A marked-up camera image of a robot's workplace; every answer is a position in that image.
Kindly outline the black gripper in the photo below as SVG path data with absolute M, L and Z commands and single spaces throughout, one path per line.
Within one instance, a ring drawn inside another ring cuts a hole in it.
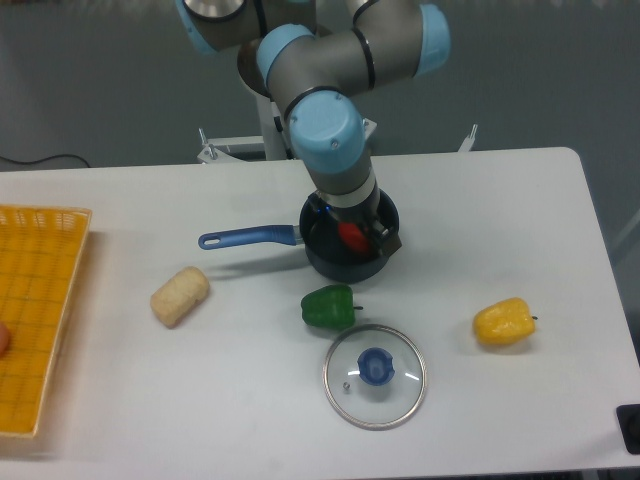
M 395 204 L 383 190 L 372 190 L 356 199 L 349 195 L 316 192 L 318 209 L 338 223 L 358 226 L 378 257 L 389 258 L 401 247 L 399 229 L 395 225 Z

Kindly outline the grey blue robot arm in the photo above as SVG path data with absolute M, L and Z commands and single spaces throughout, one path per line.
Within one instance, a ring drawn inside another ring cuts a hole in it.
M 442 67 L 451 51 L 443 12 L 420 1 L 350 1 L 351 29 L 322 36 L 313 1 L 179 1 L 176 7 L 201 50 L 256 43 L 254 67 L 321 209 L 355 224 L 376 253 L 395 253 L 398 230 L 377 212 L 381 193 L 364 119 L 351 98 Z

